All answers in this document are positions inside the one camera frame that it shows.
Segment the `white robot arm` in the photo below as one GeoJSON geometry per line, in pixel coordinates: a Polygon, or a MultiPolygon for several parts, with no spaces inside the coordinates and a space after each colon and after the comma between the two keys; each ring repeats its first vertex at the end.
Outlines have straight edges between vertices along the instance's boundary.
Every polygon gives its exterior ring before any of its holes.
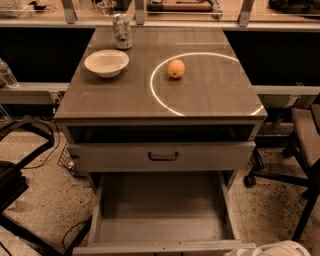
{"type": "Polygon", "coordinates": [[[254,249],[234,249],[223,256],[311,256],[311,254],[298,242],[286,240],[254,249]]]}

